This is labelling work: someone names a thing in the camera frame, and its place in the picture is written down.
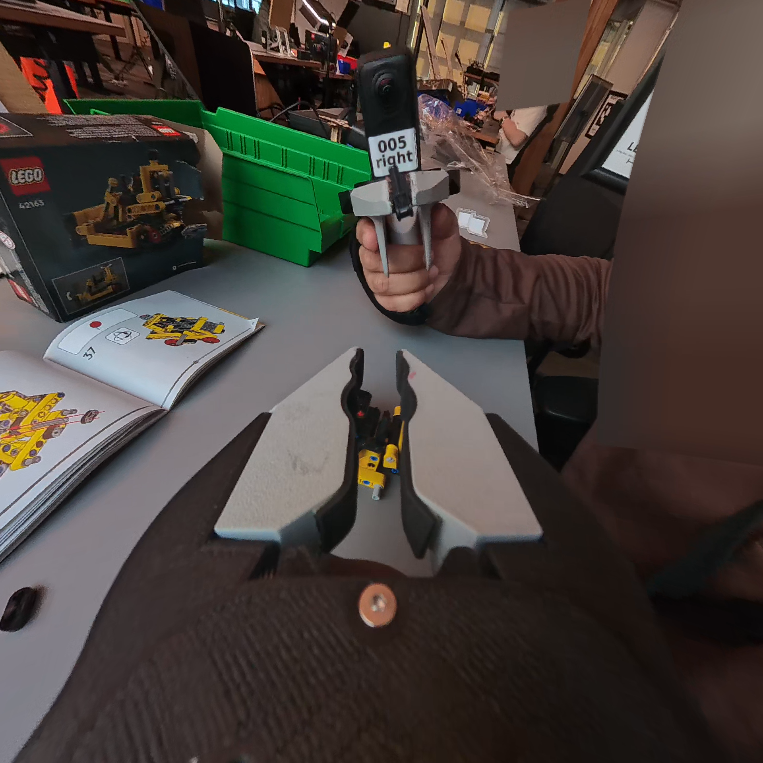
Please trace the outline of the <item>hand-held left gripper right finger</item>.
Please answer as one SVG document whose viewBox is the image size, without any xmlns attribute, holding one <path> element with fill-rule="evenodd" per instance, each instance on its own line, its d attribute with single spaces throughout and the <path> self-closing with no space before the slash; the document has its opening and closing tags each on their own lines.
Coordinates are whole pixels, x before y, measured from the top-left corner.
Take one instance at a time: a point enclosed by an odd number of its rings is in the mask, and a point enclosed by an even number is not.
<svg viewBox="0 0 763 763">
<path fill-rule="evenodd" d="M 542 528 L 482 408 L 406 350 L 396 355 L 401 519 L 416 558 L 537 542 Z"/>
</svg>

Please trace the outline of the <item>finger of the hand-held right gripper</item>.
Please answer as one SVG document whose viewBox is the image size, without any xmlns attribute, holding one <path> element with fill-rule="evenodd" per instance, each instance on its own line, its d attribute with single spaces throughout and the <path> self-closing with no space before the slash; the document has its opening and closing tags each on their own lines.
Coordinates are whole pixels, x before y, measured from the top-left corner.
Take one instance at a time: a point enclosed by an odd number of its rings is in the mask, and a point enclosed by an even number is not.
<svg viewBox="0 0 763 763">
<path fill-rule="evenodd" d="M 450 176 L 443 169 L 416 170 L 410 173 L 411 201 L 424 247 L 424 264 L 430 270 L 433 260 L 432 210 L 451 195 Z"/>
<path fill-rule="evenodd" d="M 387 232 L 387 219 L 395 213 L 392 180 L 378 179 L 354 188 L 350 193 L 352 211 L 357 217 L 369 218 L 376 230 L 378 251 L 383 272 L 389 276 L 387 244 L 390 236 Z"/>
</svg>

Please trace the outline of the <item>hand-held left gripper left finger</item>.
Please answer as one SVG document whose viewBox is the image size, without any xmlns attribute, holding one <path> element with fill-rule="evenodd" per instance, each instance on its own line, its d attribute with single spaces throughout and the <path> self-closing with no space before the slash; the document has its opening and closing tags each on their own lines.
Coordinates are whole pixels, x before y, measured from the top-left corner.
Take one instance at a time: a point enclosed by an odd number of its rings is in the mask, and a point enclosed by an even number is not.
<svg viewBox="0 0 763 763">
<path fill-rule="evenodd" d="M 356 423 L 363 379 L 353 347 L 287 396 L 270 416 L 215 524 L 227 539 L 307 546 L 343 541 L 356 519 Z"/>
</svg>

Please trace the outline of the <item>yellow black lego model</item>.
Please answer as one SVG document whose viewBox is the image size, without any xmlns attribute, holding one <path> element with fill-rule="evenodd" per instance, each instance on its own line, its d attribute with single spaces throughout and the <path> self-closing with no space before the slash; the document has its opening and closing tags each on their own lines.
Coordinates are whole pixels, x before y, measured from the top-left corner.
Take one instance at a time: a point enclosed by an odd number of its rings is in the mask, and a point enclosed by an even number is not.
<svg viewBox="0 0 763 763">
<path fill-rule="evenodd" d="M 360 390 L 351 406 L 356 423 L 358 450 L 357 483 L 372 492 L 378 501 L 387 477 L 399 473 L 405 442 L 405 420 L 401 406 L 381 412 L 372 405 L 370 392 Z"/>
</svg>

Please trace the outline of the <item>person's right forearm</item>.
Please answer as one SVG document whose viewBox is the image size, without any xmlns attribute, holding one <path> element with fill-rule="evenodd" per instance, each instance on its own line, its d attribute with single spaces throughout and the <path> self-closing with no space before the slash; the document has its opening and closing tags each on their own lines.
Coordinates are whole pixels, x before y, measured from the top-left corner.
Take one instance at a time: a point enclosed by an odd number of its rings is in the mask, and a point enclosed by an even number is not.
<svg viewBox="0 0 763 763">
<path fill-rule="evenodd" d="M 529 256 L 462 239 L 455 272 L 429 303 L 426 323 L 450 336 L 600 348 L 611 267 L 605 259 Z"/>
</svg>

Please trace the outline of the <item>open lego instruction booklet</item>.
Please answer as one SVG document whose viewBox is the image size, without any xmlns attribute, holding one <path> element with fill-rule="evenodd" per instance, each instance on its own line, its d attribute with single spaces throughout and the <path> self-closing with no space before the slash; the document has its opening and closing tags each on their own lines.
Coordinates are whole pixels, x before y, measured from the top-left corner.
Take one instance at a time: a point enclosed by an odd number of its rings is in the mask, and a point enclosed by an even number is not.
<svg viewBox="0 0 763 763">
<path fill-rule="evenodd" d="M 263 328 L 164 291 L 88 315 L 41 359 L 1 353 L 1 559 Z"/>
</svg>

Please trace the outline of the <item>dark lego set box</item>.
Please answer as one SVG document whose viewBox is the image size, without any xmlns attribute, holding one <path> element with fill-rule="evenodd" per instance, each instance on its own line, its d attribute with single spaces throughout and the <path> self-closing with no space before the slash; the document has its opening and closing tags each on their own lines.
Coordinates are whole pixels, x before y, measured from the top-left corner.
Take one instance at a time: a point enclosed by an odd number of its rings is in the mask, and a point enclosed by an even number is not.
<svg viewBox="0 0 763 763">
<path fill-rule="evenodd" d="M 2 114 L 2 275 L 65 323 L 204 265 L 197 130 L 149 115 Z"/>
</svg>

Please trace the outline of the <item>small black lego beam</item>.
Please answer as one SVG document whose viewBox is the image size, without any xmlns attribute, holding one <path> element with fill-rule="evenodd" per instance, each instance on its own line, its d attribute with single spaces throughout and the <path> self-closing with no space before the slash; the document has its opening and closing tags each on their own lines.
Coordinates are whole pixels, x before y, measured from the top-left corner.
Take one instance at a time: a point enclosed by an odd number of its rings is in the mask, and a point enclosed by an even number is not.
<svg viewBox="0 0 763 763">
<path fill-rule="evenodd" d="M 1 615 L 1 632 L 16 633 L 31 622 L 44 594 L 44 587 L 20 587 L 8 598 Z"/>
</svg>

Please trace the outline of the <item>crumpled clear plastic bag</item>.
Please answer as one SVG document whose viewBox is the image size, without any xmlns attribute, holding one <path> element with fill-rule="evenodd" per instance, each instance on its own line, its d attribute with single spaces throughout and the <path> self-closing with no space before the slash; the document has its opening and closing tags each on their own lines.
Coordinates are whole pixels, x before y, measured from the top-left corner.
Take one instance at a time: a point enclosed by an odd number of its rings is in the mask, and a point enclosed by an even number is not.
<svg viewBox="0 0 763 763">
<path fill-rule="evenodd" d="M 537 198 L 517 194 L 510 185 L 501 154 L 482 148 L 475 136 L 443 101 L 428 94 L 418 97 L 423 145 L 434 161 L 449 169 L 468 172 L 487 189 L 493 203 L 530 207 Z"/>
</svg>

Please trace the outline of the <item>dark grey flat box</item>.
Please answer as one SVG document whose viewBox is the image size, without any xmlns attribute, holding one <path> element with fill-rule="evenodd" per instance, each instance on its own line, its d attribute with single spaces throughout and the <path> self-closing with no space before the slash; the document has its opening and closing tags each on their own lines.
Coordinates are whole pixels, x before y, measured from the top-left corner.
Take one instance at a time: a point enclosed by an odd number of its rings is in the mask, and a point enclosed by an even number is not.
<svg viewBox="0 0 763 763">
<path fill-rule="evenodd" d="M 366 134 L 357 125 L 357 114 L 352 108 L 321 110 L 292 110 L 288 113 L 289 127 L 331 142 L 367 150 Z"/>
</svg>

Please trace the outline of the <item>green plastic bin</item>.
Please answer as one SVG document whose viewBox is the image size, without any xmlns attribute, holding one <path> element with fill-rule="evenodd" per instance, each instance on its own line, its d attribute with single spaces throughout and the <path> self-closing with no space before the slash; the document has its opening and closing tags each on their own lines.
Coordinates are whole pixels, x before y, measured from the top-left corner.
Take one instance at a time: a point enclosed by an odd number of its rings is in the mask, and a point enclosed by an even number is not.
<svg viewBox="0 0 763 763">
<path fill-rule="evenodd" d="M 223 154 L 223 238 L 312 265 L 352 232 L 339 195 L 371 178 L 366 151 L 190 100 L 65 100 L 73 114 L 145 114 L 205 129 Z"/>
</svg>

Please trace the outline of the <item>black office chair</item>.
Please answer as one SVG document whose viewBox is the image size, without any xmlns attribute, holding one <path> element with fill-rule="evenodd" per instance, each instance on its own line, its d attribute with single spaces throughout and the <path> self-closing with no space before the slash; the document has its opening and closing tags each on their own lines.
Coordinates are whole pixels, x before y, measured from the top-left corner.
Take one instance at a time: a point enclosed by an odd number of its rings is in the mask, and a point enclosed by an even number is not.
<svg viewBox="0 0 763 763">
<path fill-rule="evenodd" d="M 539 203 L 520 239 L 521 250 L 610 260 L 623 200 L 589 179 L 565 175 Z M 539 453 L 561 471 L 596 419 L 598 380 L 547 375 L 539 368 L 552 352 L 581 358 L 590 344 L 527 339 L 524 347 Z"/>
</svg>

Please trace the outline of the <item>black flat panel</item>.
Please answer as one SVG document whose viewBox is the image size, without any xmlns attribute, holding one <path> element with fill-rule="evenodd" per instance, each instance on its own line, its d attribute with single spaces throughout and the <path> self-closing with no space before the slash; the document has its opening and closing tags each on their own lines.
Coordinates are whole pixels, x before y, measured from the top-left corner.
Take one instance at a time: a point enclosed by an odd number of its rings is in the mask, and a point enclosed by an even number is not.
<svg viewBox="0 0 763 763">
<path fill-rule="evenodd" d="M 258 115 L 250 48 L 195 21 L 189 30 L 196 55 L 201 101 L 205 109 L 234 110 L 250 117 Z"/>
</svg>

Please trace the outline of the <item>black framed sign stand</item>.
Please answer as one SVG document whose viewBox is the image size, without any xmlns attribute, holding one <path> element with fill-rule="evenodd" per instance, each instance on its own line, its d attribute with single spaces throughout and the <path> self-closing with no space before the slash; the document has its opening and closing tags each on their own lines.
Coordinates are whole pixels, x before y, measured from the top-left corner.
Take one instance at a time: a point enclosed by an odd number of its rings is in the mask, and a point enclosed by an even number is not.
<svg viewBox="0 0 763 763">
<path fill-rule="evenodd" d="M 568 169 L 567 177 L 582 177 L 612 192 L 626 193 L 663 59 L 664 52 L 660 52 L 632 94 L 614 106 L 595 137 Z"/>
</svg>

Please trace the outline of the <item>orange black machine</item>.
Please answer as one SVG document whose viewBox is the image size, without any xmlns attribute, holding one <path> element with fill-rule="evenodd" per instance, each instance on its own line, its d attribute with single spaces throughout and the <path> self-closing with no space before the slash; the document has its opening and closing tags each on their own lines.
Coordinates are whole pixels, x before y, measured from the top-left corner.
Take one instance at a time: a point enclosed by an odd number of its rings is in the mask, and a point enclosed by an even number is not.
<svg viewBox="0 0 763 763">
<path fill-rule="evenodd" d="M 17 64 L 25 80 L 51 114 L 70 114 L 67 100 L 79 98 L 76 72 L 67 61 L 22 56 Z"/>
</svg>

